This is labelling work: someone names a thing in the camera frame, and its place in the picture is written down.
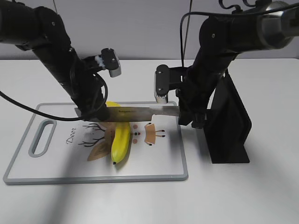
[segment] yellow banana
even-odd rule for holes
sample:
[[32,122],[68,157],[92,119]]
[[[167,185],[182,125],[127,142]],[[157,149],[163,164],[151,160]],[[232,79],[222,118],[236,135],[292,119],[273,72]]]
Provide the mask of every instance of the yellow banana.
[[[114,102],[106,102],[109,107],[120,106]],[[115,124],[115,137],[111,147],[111,160],[113,164],[122,161],[129,147],[131,137],[131,126],[129,122],[119,122]]]

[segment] knife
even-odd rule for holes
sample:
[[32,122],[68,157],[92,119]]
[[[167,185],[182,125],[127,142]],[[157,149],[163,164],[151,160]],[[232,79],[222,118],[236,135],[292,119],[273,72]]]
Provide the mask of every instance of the knife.
[[[101,122],[139,122],[151,121],[153,115],[179,116],[178,106],[154,106],[154,107],[107,107],[110,118]],[[81,111],[75,108],[80,117]],[[88,121],[100,122],[97,118]]]

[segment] white tabletop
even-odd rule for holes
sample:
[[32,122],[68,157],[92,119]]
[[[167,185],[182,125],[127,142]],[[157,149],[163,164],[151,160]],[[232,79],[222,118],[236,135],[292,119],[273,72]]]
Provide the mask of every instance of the white tabletop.
[[[122,61],[120,77],[102,72],[108,99],[154,101],[154,71],[163,63],[180,65]],[[0,61],[0,73],[0,90],[31,107],[71,101],[39,61]],[[297,224],[299,62],[240,59],[230,74],[253,124],[245,144],[249,164],[212,164],[203,153],[206,143],[198,144],[195,130],[182,127],[188,180],[39,186],[1,181],[0,223]],[[174,93],[169,98],[177,101]],[[0,108],[3,176],[32,114],[3,99]]]

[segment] cutting board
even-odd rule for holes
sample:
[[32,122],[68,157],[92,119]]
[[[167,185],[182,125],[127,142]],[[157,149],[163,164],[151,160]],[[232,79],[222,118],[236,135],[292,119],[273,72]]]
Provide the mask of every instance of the cutting board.
[[[121,106],[157,106],[120,102]],[[71,103],[40,104],[37,110],[76,117]],[[107,123],[63,122],[33,115],[7,168],[8,185],[100,182],[182,181],[188,178],[178,118],[154,115],[131,122],[125,159],[114,165],[105,147]]]

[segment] black wire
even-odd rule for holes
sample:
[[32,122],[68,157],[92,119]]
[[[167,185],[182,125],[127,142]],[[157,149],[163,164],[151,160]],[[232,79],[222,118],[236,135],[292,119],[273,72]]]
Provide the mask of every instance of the black wire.
[[256,4],[254,4],[254,5],[249,4],[249,3],[247,2],[247,0],[243,0],[243,3],[244,3],[244,5],[246,5],[247,7],[255,7],[255,6],[256,6]]
[[54,8],[55,8],[56,14],[58,14],[58,11],[57,11],[57,8],[56,8],[56,2],[55,2],[55,0],[53,0],[53,4],[54,4]]
[[28,107],[24,104],[21,104],[17,101],[15,101],[14,99],[11,99],[9,96],[5,95],[3,92],[0,91],[0,96],[3,97],[4,99],[6,99],[7,101],[9,101],[10,103],[20,107],[20,108],[23,108],[24,110],[27,110],[27,111],[30,111],[32,113],[35,113],[37,115],[40,115],[40,116],[43,116],[45,118],[49,118],[49,119],[53,119],[53,120],[60,120],[60,121],[78,121],[78,120],[85,120],[85,119],[88,119],[94,115],[97,114],[98,110],[106,103],[107,101],[107,98],[108,98],[108,87],[107,87],[107,84],[106,82],[103,80],[103,78],[101,76],[99,76],[97,73],[95,74],[100,80],[101,82],[103,83],[104,85],[104,88],[105,88],[105,96],[104,96],[104,100],[103,102],[101,103],[101,105],[93,112],[90,112],[84,116],[81,116],[81,117],[77,117],[77,118],[62,118],[62,117],[56,117],[56,116],[53,116],[53,115],[50,115],[50,114],[46,114],[46,113],[43,113],[43,112],[40,112],[40,111],[37,111],[31,107]]
[[222,13],[207,13],[207,12],[189,12],[183,15],[179,28],[179,36],[180,36],[180,46],[181,46],[181,62],[182,67],[184,67],[184,50],[183,50],[183,22],[185,18],[189,15],[204,15],[204,16],[218,16],[218,17],[230,17],[230,18],[238,18],[238,17],[248,17],[248,16],[258,16],[258,15],[266,15],[270,13],[275,13],[279,11],[284,11],[291,8],[299,7],[299,3],[295,3],[292,5],[288,5],[285,7],[275,8],[272,10],[264,11],[264,12],[255,12],[255,13],[244,13],[244,14],[222,14]]
[[225,7],[225,5],[223,4],[223,0],[219,0],[218,1],[219,5],[221,8],[223,9],[231,9],[231,8],[235,8],[237,12],[241,12],[241,7],[239,5],[231,5],[231,6],[228,6],[228,7]]
[[77,62],[77,57],[74,56],[74,61],[71,65],[71,69],[70,69],[70,81],[71,81],[71,91],[73,96],[76,96],[78,93],[78,83],[76,81],[76,76],[75,76],[75,65]]
[[91,106],[92,109],[94,109],[94,106],[95,106],[95,103],[96,103],[96,101],[97,101],[97,98],[98,98],[98,94],[99,94],[100,89],[101,89],[101,87],[99,86],[98,89],[97,89],[97,91],[96,91],[95,94],[94,94],[94,97],[93,97],[93,103],[92,103],[92,106]]
[[[191,12],[191,9],[192,9],[192,3],[193,3],[193,0],[190,0],[189,12]],[[186,35],[185,35],[185,43],[184,43],[184,54],[183,54],[183,59],[185,59],[185,52],[186,52],[187,39],[188,39],[188,31],[189,31],[189,23],[190,23],[190,16],[188,16],[187,27],[186,27]]]

